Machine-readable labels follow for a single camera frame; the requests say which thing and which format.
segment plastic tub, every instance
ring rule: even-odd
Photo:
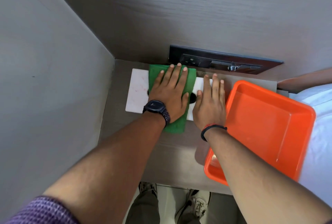
[[[226,103],[228,132],[280,172],[297,181],[316,115],[313,108],[255,84],[237,81]],[[213,151],[210,179],[228,185]]]

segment watch face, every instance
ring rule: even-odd
[[[160,101],[151,100],[150,102],[148,102],[146,107],[151,111],[161,112],[164,109],[165,105]]]

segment grey trousers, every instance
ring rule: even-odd
[[[151,191],[140,193],[131,205],[126,224],[160,224],[158,199]],[[182,215],[179,224],[200,224],[193,214]]]

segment white shoe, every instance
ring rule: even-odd
[[[197,219],[201,219],[208,209],[211,192],[191,189],[185,205],[175,215],[175,223],[178,224],[182,215],[192,213]]]
[[[139,193],[144,193],[146,191],[151,191],[158,198],[156,183],[149,183],[149,182],[141,181],[139,183]]]

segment wrist band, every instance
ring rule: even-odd
[[[209,129],[211,129],[211,128],[215,128],[215,127],[217,127],[217,128],[222,128],[222,129],[224,129],[224,130],[227,130],[227,127],[220,126],[220,125],[214,125],[214,124],[212,124],[212,125],[206,125],[206,126],[203,128],[202,132],[201,132],[201,138],[202,138],[205,142],[207,142],[207,140],[206,140],[206,138],[204,137],[204,134],[206,133],[207,130],[209,130]]]

